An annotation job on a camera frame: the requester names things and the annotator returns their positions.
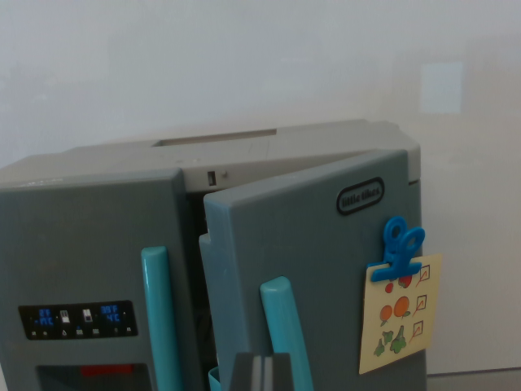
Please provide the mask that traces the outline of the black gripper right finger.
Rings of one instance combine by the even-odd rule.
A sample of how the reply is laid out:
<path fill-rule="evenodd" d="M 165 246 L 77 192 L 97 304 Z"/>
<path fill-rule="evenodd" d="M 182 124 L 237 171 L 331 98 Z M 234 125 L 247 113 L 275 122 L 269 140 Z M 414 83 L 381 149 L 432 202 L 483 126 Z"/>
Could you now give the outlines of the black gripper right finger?
<path fill-rule="evenodd" d="M 294 390 L 291 356 L 289 353 L 276 353 L 264 358 L 263 390 Z"/>

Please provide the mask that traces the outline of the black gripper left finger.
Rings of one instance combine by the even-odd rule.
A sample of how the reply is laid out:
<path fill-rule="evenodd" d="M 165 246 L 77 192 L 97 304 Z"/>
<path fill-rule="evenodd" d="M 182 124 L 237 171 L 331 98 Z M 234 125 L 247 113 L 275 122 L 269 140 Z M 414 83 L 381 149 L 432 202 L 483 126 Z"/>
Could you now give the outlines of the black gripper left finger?
<path fill-rule="evenodd" d="M 261 391 L 263 378 L 263 357 L 254 353 L 238 353 L 229 391 Z"/>

